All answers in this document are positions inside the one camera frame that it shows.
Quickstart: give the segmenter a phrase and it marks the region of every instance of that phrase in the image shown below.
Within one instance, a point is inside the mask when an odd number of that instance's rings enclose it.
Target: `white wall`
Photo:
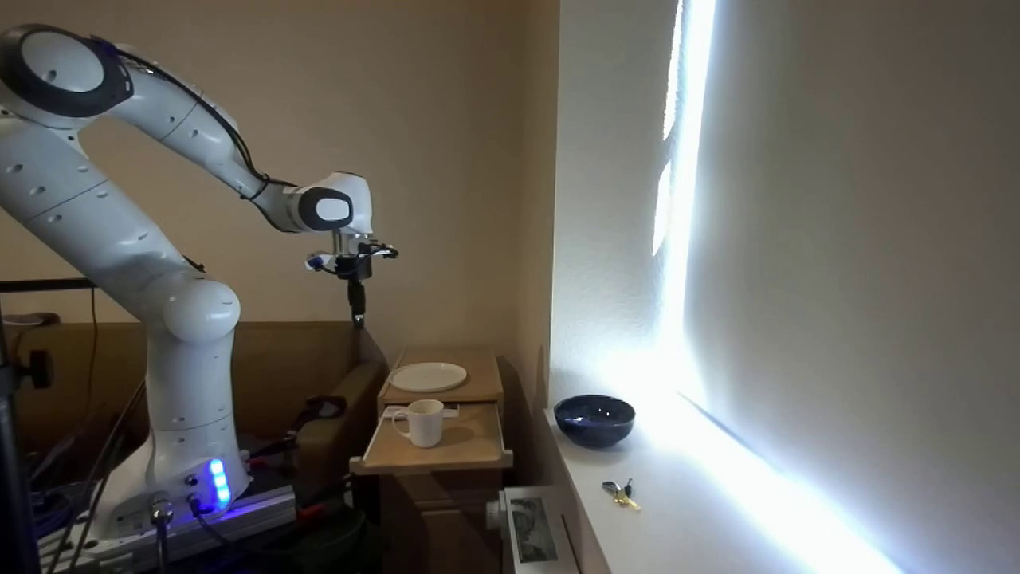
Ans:
[[[491,346],[521,362],[521,8],[515,0],[4,3],[0,27],[53,24],[132,46],[219,102],[266,173],[373,182],[376,232],[402,248],[368,285],[386,353]],[[347,318],[346,285],[307,275],[324,237],[282,237],[204,173],[119,126],[97,163],[179,248],[232,285],[245,318]],[[6,215],[0,278],[74,275]],[[86,318],[86,295],[4,296]],[[103,303],[99,318],[124,318]]]
[[[552,395],[633,392],[671,3],[562,0]],[[1016,570],[1016,3],[722,0],[691,257],[708,409],[909,570]]]

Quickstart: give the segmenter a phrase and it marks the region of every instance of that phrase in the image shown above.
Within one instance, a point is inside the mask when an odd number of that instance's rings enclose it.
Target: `wall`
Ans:
[[[107,35],[204,91],[256,163],[289,182],[347,170],[373,182],[381,262],[369,333],[386,353],[491,346],[521,362],[521,8],[515,0],[217,0],[6,3],[0,27]],[[346,285],[303,268],[324,237],[278,237],[213,178],[123,126],[86,130],[94,160],[179,243],[232,285],[245,318],[347,318]],[[4,272],[74,275],[11,216]],[[6,312],[90,318],[86,295],[4,296]],[[99,303],[99,318],[129,318]]]
[[[912,570],[1016,570],[1016,3],[722,3],[710,412]]]

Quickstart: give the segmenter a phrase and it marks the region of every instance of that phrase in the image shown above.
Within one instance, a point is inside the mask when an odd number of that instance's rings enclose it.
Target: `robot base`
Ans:
[[[168,550],[168,558],[179,561],[179,558],[211,551],[222,542],[240,542],[240,538],[287,527],[295,524],[295,518],[298,518],[295,487],[273,487],[251,499],[240,499],[231,514],[208,524],[199,524],[195,518],[176,520],[167,533],[167,550]],[[160,566],[155,531],[148,531],[142,537],[124,537],[124,538],[86,538],[76,566],[69,567],[69,558],[76,555],[74,547],[84,527],[86,520],[74,524],[59,567],[52,567],[52,561],[64,533],[52,533],[47,538],[40,542],[40,561],[44,570],[148,570]]]

